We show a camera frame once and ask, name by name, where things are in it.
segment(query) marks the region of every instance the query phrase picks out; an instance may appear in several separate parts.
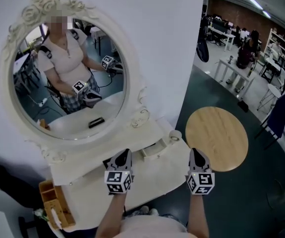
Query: ceiling light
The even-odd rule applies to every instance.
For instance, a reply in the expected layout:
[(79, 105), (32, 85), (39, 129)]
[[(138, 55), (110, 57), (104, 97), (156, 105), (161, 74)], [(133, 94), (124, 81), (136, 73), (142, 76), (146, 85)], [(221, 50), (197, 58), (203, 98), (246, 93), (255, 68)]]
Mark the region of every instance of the ceiling light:
[(249, 1), (251, 1), (258, 9), (263, 10), (263, 8), (260, 6), (259, 3), (256, 2), (256, 0), (249, 0)]
[(263, 10), (262, 12), (267, 18), (271, 18), (270, 15), (265, 10)]

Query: white shoe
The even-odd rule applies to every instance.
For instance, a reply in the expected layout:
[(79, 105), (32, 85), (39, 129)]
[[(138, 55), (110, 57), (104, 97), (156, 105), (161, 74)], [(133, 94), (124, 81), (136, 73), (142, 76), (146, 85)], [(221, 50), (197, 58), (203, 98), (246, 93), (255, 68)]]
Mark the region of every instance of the white shoe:
[(140, 211), (142, 211), (144, 214), (148, 214), (149, 213), (149, 207), (144, 205), (140, 208)]
[(152, 208), (149, 212), (149, 215), (152, 215), (152, 216), (158, 216), (159, 215), (159, 212), (157, 209), (155, 208)]

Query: brick wall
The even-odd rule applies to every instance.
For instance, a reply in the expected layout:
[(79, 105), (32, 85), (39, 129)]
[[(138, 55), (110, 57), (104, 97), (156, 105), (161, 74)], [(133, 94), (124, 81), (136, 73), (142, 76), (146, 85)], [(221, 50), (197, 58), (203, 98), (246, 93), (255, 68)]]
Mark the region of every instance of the brick wall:
[(214, 13), (230, 21), (234, 26), (238, 25), (241, 29), (245, 27), (249, 32), (257, 30), (259, 39), (262, 41), (261, 51), (264, 51), (271, 28), (276, 28), (279, 34), (285, 33), (281, 26), (268, 18), (225, 0), (208, 0), (207, 14), (213, 15)]

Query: blue chair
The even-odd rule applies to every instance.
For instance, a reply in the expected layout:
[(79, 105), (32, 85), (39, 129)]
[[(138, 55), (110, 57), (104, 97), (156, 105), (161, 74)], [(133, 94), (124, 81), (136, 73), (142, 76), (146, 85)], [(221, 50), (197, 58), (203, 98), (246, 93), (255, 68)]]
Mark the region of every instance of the blue chair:
[(272, 141), (264, 150), (268, 149), (273, 145), (279, 138), (282, 137), (283, 131), (285, 129), (285, 94), (278, 98), (274, 108), (272, 109), (268, 118), (260, 125), (267, 122), (267, 126), (263, 127), (258, 134), (255, 136), (255, 139), (267, 128), (269, 127), (273, 131), (272, 136), (276, 135), (277, 138)]

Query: mirror glass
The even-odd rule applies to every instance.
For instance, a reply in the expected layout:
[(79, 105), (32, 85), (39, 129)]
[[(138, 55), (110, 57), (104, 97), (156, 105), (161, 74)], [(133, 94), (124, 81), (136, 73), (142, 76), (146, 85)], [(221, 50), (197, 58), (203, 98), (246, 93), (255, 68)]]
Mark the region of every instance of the mirror glass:
[(106, 128), (124, 100), (125, 71), (112, 36), (72, 17), (51, 17), (19, 46), (13, 64), (18, 101), (36, 127), (63, 139)]

